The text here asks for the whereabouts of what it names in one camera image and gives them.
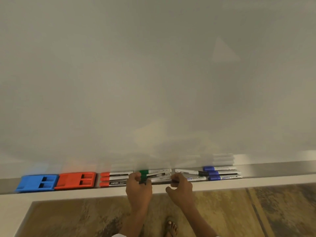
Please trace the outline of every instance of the green marker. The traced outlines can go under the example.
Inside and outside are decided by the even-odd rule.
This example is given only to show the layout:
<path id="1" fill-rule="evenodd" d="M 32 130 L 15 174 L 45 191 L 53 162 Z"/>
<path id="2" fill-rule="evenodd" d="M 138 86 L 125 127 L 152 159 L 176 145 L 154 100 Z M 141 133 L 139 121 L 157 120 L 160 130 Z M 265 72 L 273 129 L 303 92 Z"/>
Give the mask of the green marker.
<path id="1" fill-rule="evenodd" d="M 147 175 L 156 172 L 169 172 L 171 173 L 171 169 L 163 169 L 163 170 L 140 170 L 141 175 Z"/>

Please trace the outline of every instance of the person's right hand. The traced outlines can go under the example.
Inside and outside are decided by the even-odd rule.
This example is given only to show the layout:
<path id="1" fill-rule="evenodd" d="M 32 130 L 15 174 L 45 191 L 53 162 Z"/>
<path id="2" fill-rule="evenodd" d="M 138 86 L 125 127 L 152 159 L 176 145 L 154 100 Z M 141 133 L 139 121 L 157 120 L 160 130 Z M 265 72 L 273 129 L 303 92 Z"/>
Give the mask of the person's right hand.
<path id="1" fill-rule="evenodd" d="M 179 206 L 182 211 L 186 208 L 194 207 L 192 183 L 188 182 L 188 180 L 181 173 L 172 175 L 171 179 L 178 182 L 171 184 L 172 187 L 177 187 L 175 190 L 171 189 L 170 187 L 166 188 L 166 192 L 173 203 Z"/>

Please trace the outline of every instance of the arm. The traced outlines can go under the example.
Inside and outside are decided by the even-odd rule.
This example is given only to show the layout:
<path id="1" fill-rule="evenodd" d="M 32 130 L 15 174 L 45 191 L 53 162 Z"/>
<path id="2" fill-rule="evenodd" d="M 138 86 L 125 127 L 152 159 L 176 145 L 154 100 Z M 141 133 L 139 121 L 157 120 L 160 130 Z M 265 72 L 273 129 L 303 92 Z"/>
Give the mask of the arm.
<path id="1" fill-rule="evenodd" d="M 188 182 L 180 173 L 172 175 L 171 179 L 178 182 L 178 184 L 171 184 L 172 187 L 177 187 L 177 189 L 173 190 L 167 187 L 166 192 L 171 200 L 180 207 L 196 237 L 216 237 L 216 232 L 208 225 L 195 207 L 192 183 Z"/>
<path id="2" fill-rule="evenodd" d="M 132 210 L 119 233 L 127 237 L 139 236 L 153 194 L 151 180 L 148 179 L 146 185 L 139 184 L 140 176 L 139 172 L 132 173 L 126 182 L 126 194 Z"/>

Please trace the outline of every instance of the blue plastic holder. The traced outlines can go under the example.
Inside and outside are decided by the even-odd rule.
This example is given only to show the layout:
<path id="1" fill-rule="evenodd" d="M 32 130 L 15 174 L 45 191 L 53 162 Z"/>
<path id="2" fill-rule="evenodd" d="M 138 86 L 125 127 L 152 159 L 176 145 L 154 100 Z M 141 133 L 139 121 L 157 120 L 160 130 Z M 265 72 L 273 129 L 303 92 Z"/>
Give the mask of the blue plastic holder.
<path id="1" fill-rule="evenodd" d="M 25 175 L 16 188 L 16 192 L 53 191 L 59 175 Z"/>

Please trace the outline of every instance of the floor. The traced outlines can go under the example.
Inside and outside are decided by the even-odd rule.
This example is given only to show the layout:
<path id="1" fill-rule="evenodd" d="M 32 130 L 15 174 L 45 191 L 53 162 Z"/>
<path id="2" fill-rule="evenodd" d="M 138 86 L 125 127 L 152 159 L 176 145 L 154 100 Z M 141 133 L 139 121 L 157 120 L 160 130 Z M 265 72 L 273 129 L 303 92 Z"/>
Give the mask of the floor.
<path id="1" fill-rule="evenodd" d="M 221 236 L 316 236 L 316 183 L 195 192 L 196 206 Z M 108 237 L 130 207 L 125 197 L 34 203 L 19 237 Z M 172 215 L 179 236 L 195 236 L 166 194 L 154 195 L 141 236 L 162 236 Z"/>

